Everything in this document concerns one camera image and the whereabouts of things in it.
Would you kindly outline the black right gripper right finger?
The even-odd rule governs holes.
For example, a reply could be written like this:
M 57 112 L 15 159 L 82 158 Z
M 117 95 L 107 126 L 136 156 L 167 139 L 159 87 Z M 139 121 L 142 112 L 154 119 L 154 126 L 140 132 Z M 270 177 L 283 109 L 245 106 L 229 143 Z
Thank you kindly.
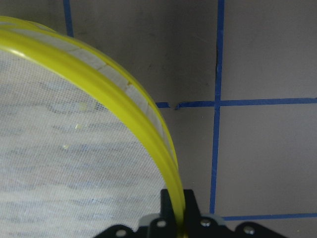
M 254 222 L 243 222 L 235 229 L 227 227 L 224 219 L 215 214 L 202 214 L 195 194 L 184 190 L 184 228 L 189 238 L 283 238 L 284 235 Z

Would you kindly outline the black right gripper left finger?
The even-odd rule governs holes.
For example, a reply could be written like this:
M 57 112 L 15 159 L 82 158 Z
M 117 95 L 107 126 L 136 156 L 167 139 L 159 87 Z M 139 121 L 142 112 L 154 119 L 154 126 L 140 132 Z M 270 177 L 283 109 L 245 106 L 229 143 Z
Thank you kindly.
M 96 238 L 175 238 L 177 224 L 167 189 L 160 191 L 160 212 L 148 214 L 139 219 L 137 230 L 119 224 L 113 225 Z

